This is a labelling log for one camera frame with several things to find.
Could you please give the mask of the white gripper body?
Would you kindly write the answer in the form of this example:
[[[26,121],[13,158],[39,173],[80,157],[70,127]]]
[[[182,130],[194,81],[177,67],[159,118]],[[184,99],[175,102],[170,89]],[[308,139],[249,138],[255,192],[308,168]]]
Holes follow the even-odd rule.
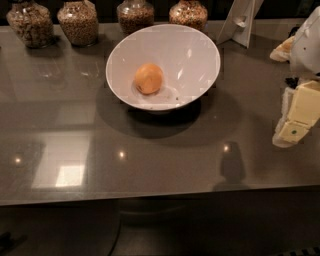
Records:
[[[320,6],[295,34],[290,51],[290,69],[297,77],[320,78]]]

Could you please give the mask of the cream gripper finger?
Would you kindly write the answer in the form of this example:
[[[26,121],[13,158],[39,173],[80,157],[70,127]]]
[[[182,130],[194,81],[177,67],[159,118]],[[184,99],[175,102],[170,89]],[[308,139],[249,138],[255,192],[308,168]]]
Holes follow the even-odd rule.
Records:
[[[272,143],[281,148],[298,144],[320,119],[320,82],[304,81],[287,87],[282,97],[280,118]]]
[[[294,36],[289,37],[278,45],[270,53],[270,58],[278,62],[287,62],[290,60],[291,47],[294,41]]]

